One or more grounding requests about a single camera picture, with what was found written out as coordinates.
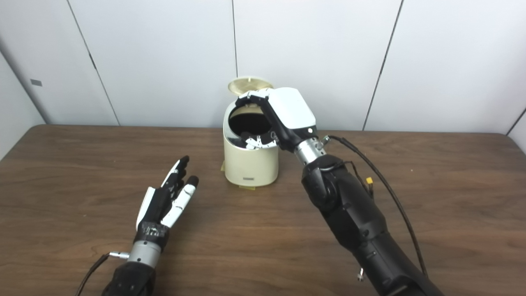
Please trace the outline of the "white and black left hand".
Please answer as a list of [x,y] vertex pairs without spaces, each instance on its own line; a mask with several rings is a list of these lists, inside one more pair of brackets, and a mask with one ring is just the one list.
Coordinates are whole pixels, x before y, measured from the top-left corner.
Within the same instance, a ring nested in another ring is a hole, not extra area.
[[199,184],[197,176],[184,180],[189,160],[188,155],[179,159],[160,187],[148,187],[137,216],[134,242],[141,240],[153,243],[160,247],[160,251],[164,251],[170,229],[181,216]]

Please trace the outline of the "white and black right hand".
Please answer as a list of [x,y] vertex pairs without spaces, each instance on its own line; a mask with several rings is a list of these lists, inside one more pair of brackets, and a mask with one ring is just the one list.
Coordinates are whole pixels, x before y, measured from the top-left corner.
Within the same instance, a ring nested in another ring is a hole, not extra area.
[[248,104],[260,107],[270,129],[263,135],[242,135],[247,149],[278,146],[282,150],[294,152],[301,142],[317,137],[314,114],[295,88],[250,90],[235,101],[237,108]]

